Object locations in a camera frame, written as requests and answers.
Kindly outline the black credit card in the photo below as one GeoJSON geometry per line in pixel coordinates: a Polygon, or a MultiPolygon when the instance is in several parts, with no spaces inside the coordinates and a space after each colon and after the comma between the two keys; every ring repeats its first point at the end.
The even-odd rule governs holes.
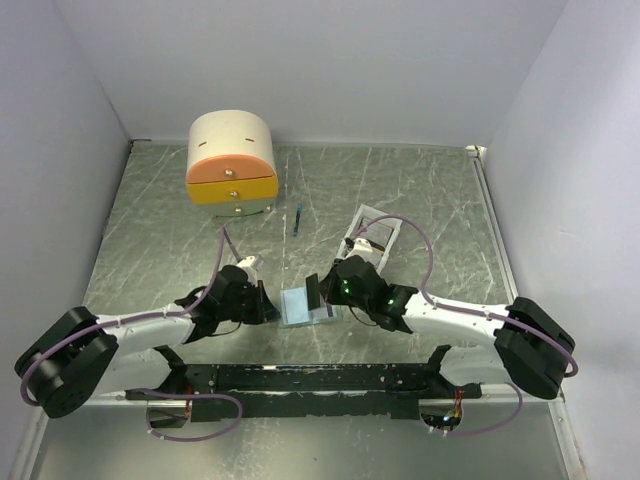
{"type": "Polygon", "coordinates": [[[321,307],[322,295],[320,293],[317,273],[312,274],[305,279],[305,290],[308,310],[313,311],[319,309],[321,307]]]}

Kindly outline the mint green card holder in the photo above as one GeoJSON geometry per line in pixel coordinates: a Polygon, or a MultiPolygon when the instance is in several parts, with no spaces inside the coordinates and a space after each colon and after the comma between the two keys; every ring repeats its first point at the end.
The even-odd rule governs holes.
{"type": "MultiPolygon", "coordinates": [[[[305,287],[286,289],[280,292],[281,302],[281,326],[284,328],[307,327],[323,323],[334,322],[342,319],[342,312],[336,310],[336,317],[323,322],[314,322],[310,311],[307,308],[307,298],[305,287]]],[[[323,300],[321,306],[329,305],[323,300]]]]}

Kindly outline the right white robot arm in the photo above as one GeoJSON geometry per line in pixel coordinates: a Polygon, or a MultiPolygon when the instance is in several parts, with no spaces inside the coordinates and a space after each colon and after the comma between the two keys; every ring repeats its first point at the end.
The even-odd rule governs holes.
{"type": "Polygon", "coordinates": [[[448,396],[458,384],[511,381],[532,396],[553,400],[562,381],[577,373],[573,338],[526,297],[510,305],[425,298],[414,287],[385,282],[360,256],[335,260],[319,292],[331,305],[362,310],[384,330],[456,337],[491,352],[485,361],[446,352],[424,374],[425,388],[435,397],[448,396]]]}

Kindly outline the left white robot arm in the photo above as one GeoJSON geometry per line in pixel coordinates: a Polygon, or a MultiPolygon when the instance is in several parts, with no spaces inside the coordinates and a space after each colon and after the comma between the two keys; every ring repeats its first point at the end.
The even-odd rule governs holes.
{"type": "Polygon", "coordinates": [[[188,366],[176,346],[210,338],[224,322],[261,325],[279,317],[254,268],[226,265],[208,285],[161,309],[116,316],[74,307],[19,357],[14,370],[24,402],[51,419],[119,391],[173,399],[187,391],[188,366]]]}

